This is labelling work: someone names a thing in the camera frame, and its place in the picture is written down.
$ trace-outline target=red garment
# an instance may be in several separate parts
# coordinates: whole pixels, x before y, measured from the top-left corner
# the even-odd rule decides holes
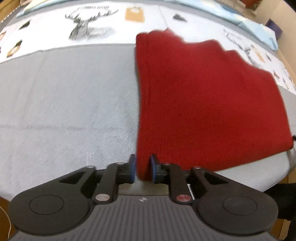
[[[184,43],[171,32],[138,34],[140,81],[137,173],[149,157],[211,171],[253,162],[293,146],[286,110],[269,72],[218,42]]]

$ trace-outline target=metal screw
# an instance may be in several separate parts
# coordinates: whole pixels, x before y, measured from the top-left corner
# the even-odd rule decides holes
[[[179,202],[189,202],[191,200],[191,197],[186,194],[181,194],[177,196],[177,200]]]
[[[109,199],[110,199],[110,196],[105,193],[101,193],[101,194],[96,195],[96,200],[98,200],[100,202],[105,202],[105,201],[108,201]]]

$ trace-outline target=ribbed gray panel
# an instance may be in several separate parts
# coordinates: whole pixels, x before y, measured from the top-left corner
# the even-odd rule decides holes
[[[175,204],[168,196],[119,196],[112,204],[96,206],[89,218],[71,231],[51,237],[37,237],[18,232],[10,240],[272,241],[275,239],[268,233],[250,237],[234,237],[218,233],[199,220],[190,206]]]

